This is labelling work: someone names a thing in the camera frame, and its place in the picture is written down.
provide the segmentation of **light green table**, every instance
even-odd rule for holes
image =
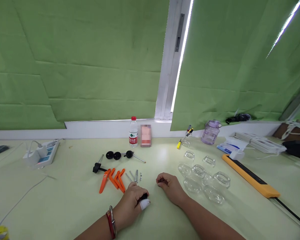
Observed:
[[[177,166],[188,149],[182,146],[177,150],[178,141],[177,138],[154,138],[151,148],[135,148],[135,154],[146,164],[136,158],[118,161],[103,158],[104,168],[125,168],[133,173],[138,169],[142,173],[139,185],[150,193],[151,205],[132,227],[119,233],[119,239],[198,239],[186,215],[169,202],[155,182],[159,173],[168,172],[176,175],[182,184]],[[224,138],[219,138],[217,143],[223,141]],[[20,143],[22,141],[0,141],[0,145],[14,148]],[[0,159],[14,148],[1,153]],[[300,239],[300,226],[226,164],[216,145],[208,146],[194,139],[190,149],[195,152],[196,164],[209,155],[216,159],[214,171],[223,171],[231,178],[228,201],[223,206],[214,205],[204,195],[191,197],[246,239]],[[93,173],[94,163],[107,151],[127,150],[130,150],[127,139],[61,140],[54,162],[42,170],[31,171],[22,160],[25,145],[21,145],[0,162],[0,220],[44,177],[41,172],[56,180],[45,179],[9,214],[3,224],[9,228],[11,239],[74,239],[122,197],[122,192],[110,181],[99,194],[103,172]],[[256,160],[266,154],[255,149],[245,152],[242,163],[276,188],[282,194],[280,199],[300,216],[300,160],[290,159],[285,154]],[[123,181],[127,187],[130,182],[127,176],[123,176]]]

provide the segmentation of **yellow power strip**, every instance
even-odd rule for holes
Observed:
[[[259,193],[266,198],[280,197],[280,193],[251,172],[242,163],[237,160],[232,160],[228,154],[224,154],[222,159],[236,170],[245,180],[247,180]]]

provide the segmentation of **water bottle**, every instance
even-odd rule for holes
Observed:
[[[136,117],[131,117],[129,130],[129,144],[132,148],[138,146],[138,124],[136,120]]]
[[[208,145],[213,145],[220,132],[219,128],[221,128],[221,124],[219,121],[210,120],[209,122],[207,122],[203,135],[201,137],[201,142]]]

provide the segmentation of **white window frame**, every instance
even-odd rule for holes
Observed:
[[[176,88],[176,81],[182,49],[175,52],[176,38],[179,26],[180,15],[183,13],[184,22],[179,46],[183,46],[186,24],[189,16],[191,0],[170,0],[167,28],[164,39],[162,65],[158,88],[155,119],[171,120],[171,106],[173,94]]]

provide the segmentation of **forearm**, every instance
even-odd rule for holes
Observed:
[[[106,215],[99,218],[87,230],[81,233],[75,240],[106,240],[111,239],[109,222]]]
[[[190,197],[180,207],[188,216],[201,239],[244,240],[228,224],[217,218]]]

